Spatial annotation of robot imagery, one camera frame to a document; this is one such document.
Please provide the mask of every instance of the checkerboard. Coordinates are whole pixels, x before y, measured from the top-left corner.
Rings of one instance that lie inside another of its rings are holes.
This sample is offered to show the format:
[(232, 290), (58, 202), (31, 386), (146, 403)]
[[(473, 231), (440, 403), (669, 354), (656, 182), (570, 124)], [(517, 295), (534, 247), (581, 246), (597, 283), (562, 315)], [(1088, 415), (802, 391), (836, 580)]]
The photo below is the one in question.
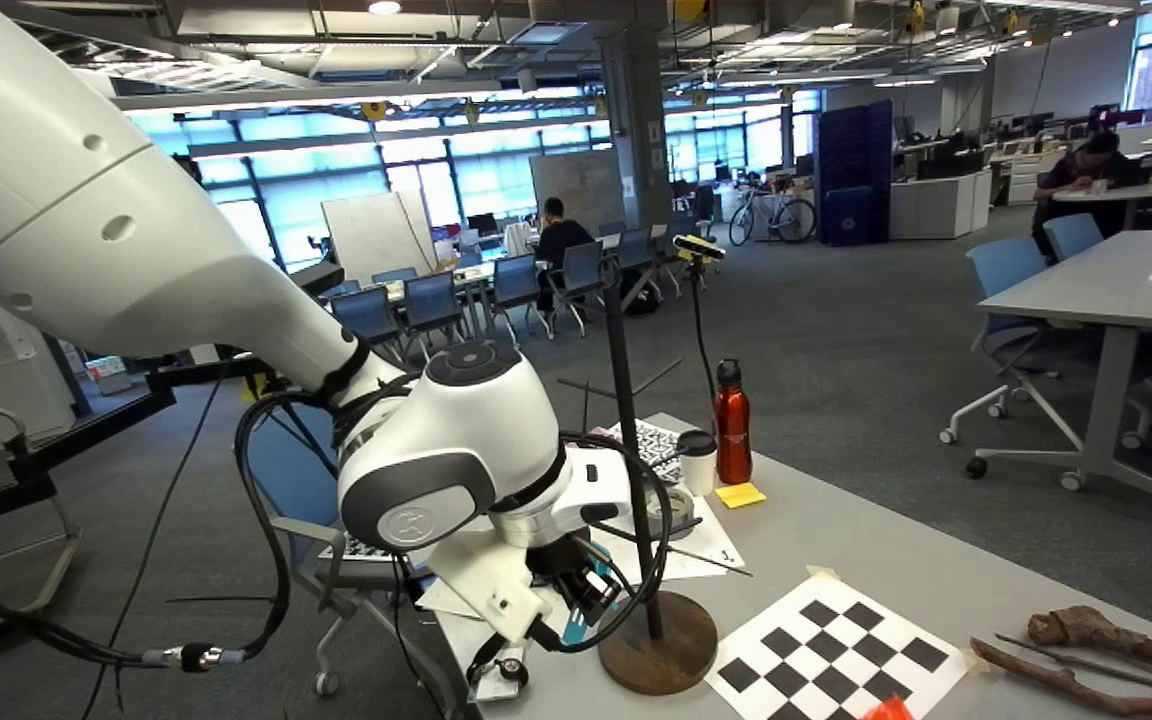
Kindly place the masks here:
[(836, 578), (810, 578), (724, 636), (707, 685), (743, 720), (862, 720), (892, 696), (928, 718), (964, 674), (950, 643)]

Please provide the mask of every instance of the gray carpet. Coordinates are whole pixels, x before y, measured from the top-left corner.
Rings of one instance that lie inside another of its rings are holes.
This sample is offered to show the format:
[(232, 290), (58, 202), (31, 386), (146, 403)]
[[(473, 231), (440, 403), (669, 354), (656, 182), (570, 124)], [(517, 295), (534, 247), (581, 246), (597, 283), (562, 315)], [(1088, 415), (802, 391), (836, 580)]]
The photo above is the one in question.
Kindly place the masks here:
[[(1002, 212), (983, 236), (1022, 224), (1022, 212)], [(712, 358), (743, 366), (755, 454), (1152, 622), (1152, 501), (1111, 484), (1068, 497), (1055, 473), (1022, 464), (996, 464), (976, 484), (964, 479), (966, 450), (936, 439), (943, 415), (991, 386), (987, 366), (966, 354), (976, 334), (966, 246), (736, 247), (707, 278), (704, 326)], [(635, 401), (640, 411), (704, 422), (707, 391), (687, 303), (669, 301), (656, 315), (626, 322), (626, 341), (635, 382), (685, 359)], [(562, 326), (556, 343), (531, 337), (526, 354), (561, 422), (577, 428), (581, 391), (561, 382), (613, 386), (601, 326), (591, 337)], [(56, 473), (82, 553), (50, 622), (88, 636), (113, 627), (200, 403), (203, 391), (185, 391), (173, 411)], [(261, 606), (173, 606), (175, 598), (268, 593), (271, 573), (229, 467), (232, 422), (234, 401), (223, 391), (124, 627), (128, 650), (191, 636), (242, 641), (261, 626)], [(613, 403), (591, 401), (591, 422), (613, 422)], [(1055, 445), (1055, 433), (1014, 403), (1010, 422), (971, 415), (964, 445)], [(109, 679), (96, 718), (433, 718), (397, 641), (366, 622), (340, 643), (347, 650), (340, 651), (342, 696), (310, 701), (310, 641), (324, 626), (310, 598), (295, 598), (284, 631), (256, 664), (212, 675), (124, 674), (124, 712)], [(93, 668), (2, 636), (0, 718), (81, 718), (88, 689)]]

